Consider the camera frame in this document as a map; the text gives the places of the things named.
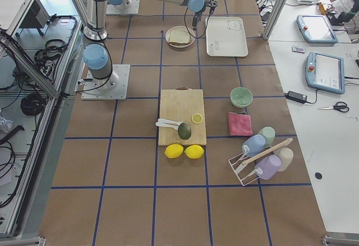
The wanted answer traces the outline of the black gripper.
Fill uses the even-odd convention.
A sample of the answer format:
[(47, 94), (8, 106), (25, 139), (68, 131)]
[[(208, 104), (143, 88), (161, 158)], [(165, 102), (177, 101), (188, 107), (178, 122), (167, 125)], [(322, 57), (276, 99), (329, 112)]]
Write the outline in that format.
[(205, 2), (203, 8), (200, 11), (196, 12), (192, 18), (192, 29), (197, 30), (198, 23), (200, 22), (200, 17), (207, 8), (209, 9), (209, 15), (212, 15), (215, 12), (217, 6), (218, 1), (216, 0), (209, 0)]

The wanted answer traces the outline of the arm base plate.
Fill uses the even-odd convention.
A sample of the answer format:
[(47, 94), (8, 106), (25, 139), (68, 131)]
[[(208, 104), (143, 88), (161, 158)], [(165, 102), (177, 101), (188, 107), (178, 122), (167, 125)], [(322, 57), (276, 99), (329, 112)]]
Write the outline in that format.
[(104, 101), (104, 100), (125, 100), (127, 97), (128, 80), (130, 76), (130, 65), (114, 64), (112, 75), (109, 80), (98, 80), (93, 78), (88, 70), (87, 79), (81, 93), (84, 101)]
[(140, 0), (108, 0), (107, 15), (137, 15)]

